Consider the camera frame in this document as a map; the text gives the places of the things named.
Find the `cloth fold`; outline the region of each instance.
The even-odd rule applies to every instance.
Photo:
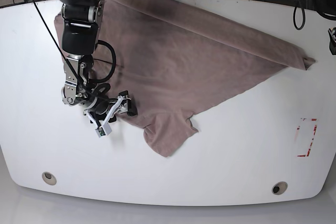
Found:
[[[192,115],[286,67],[314,63],[289,42],[173,0],[105,0],[103,15],[99,39],[117,55],[108,95],[130,92],[139,115],[119,117],[144,128],[148,145],[165,157],[197,132]],[[61,41],[60,15],[55,27]],[[101,46],[93,56],[111,61]],[[95,61],[93,68],[102,78],[110,65]]]

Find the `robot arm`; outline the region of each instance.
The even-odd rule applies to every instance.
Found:
[[[61,1],[61,15],[64,19],[61,48],[69,53],[64,63],[66,81],[62,89],[63,102],[83,106],[84,115],[94,124],[98,136],[108,135],[111,132],[108,123],[116,120],[116,113],[127,112],[129,116],[134,116],[137,115],[137,111],[128,91],[119,93],[114,99],[106,95],[110,85],[104,82],[113,75],[116,55],[111,45],[98,39],[104,0]],[[106,78],[100,80],[90,78],[93,67],[92,54],[97,45],[106,46],[112,54],[111,71]]]

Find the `brown cloth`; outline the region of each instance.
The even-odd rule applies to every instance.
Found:
[[[297,46],[216,14],[173,0],[105,0],[99,39],[114,47],[117,67],[109,97],[128,90],[148,145],[170,156],[197,132],[189,120],[293,67],[314,60]],[[56,17],[61,38],[63,20]],[[99,46],[94,58],[111,62]],[[99,78],[111,66],[95,61]]]

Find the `white tabletop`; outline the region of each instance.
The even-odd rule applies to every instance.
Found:
[[[336,152],[336,56],[327,32],[334,23],[307,11],[305,28],[296,31],[292,7],[177,1],[294,43],[317,63],[308,71],[287,68],[194,116],[199,133],[164,158],[147,146],[142,129],[122,121],[111,124],[110,136],[97,138],[81,108],[61,101],[62,61],[34,6],[1,9],[0,145],[15,183],[83,198],[177,206],[258,204],[319,193]],[[61,3],[38,7],[55,36]],[[315,124],[310,155],[298,157],[307,154]],[[47,185],[43,172],[55,175],[57,184]],[[288,183],[280,196],[271,192],[277,182]]]

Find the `round hole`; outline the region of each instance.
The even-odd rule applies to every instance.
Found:
[[[42,173],[42,179],[45,183],[51,186],[54,186],[57,183],[55,176],[48,172]]]
[[[286,182],[279,182],[272,188],[272,193],[275,195],[281,195],[287,190],[288,184]]]

